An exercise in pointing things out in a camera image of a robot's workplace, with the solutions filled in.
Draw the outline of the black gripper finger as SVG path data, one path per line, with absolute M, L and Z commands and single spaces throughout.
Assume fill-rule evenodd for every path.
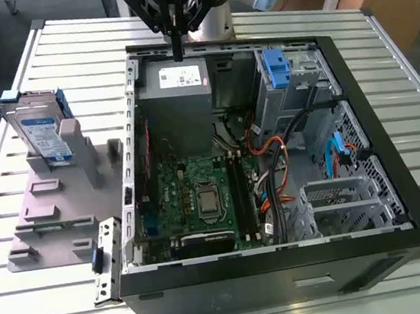
M 170 38 L 173 60 L 179 62 L 175 25 L 170 13 L 172 7 L 169 5 L 161 8 L 156 0 L 124 0 L 124 2 L 154 33 L 162 33 Z
M 183 61 L 182 37 L 198 30 L 211 9 L 223 5 L 227 0 L 174 0 L 173 19 L 177 38 L 179 61 Z

